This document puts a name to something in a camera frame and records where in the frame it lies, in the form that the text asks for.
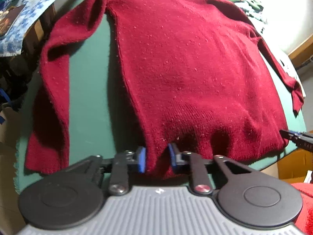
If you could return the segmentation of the red clothed forearm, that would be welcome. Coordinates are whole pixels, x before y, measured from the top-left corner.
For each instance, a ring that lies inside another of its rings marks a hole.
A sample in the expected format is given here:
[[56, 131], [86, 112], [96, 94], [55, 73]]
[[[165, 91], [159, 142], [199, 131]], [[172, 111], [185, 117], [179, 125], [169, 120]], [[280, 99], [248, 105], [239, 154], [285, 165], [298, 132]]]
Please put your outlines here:
[[313, 184], [292, 183], [291, 185], [299, 190], [303, 200], [303, 207], [295, 225], [303, 233], [313, 235]]

